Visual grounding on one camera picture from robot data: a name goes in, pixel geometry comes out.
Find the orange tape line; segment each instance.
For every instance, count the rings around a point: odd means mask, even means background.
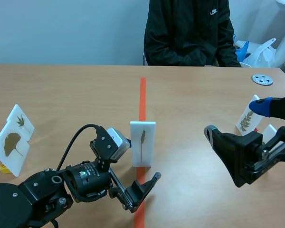
[[[139,121],[146,121],[146,78],[141,77],[141,91],[139,97]],[[141,184],[145,183],[145,168],[136,169],[136,179]],[[134,228],[144,228],[144,202],[134,214]]]

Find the black jacket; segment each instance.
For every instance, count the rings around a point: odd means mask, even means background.
[[[228,0],[150,0],[144,39],[149,65],[240,67]]]

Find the white wall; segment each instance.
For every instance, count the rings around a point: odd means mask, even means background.
[[[285,35],[285,13],[276,0],[229,0],[230,19],[236,40],[265,43],[276,38],[277,47]]]
[[[285,34],[275,0],[229,0],[237,39]],[[149,0],[0,0],[0,63],[141,65]]]

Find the gray disc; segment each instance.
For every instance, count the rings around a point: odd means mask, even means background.
[[[273,84],[273,79],[267,75],[253,75],[252,81],[262,86],[269,86]]]

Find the white card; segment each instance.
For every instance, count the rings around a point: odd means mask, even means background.
[[[260,98],[257,95],[254,95],[249,102],[249,104],[255,100],[259,100]],[[239,132],[242,135],[246,135],[256,129],[256,127],[260,124],[263,116],[255,114],[249,109],[249,104],[247,105],[244,113],[236,124]]]
[[[273,125],[268,125],[268,127],[263,132],[263,145],[268,143],[273,137],[276,135],[276,129],[273,127]],[[275,145],[271,150],[274,150],[276,147],[283,144],[283,142],[279,142],[277,145]]]
[[[18,177],[29,152],[29,144],[19,128],[8,121],[0,132],[0,161]]]
[[[23,135],[25,140],[28,142],[32,137],[35,130],[28,117],[24,114],[19,105],[15,105],[13,110],[10,112],[6,122],[12,121],[18,125],[20,133]]]
[[[151,167],[154,154],[156,122],[131,121],[131,144],[134,167]]]

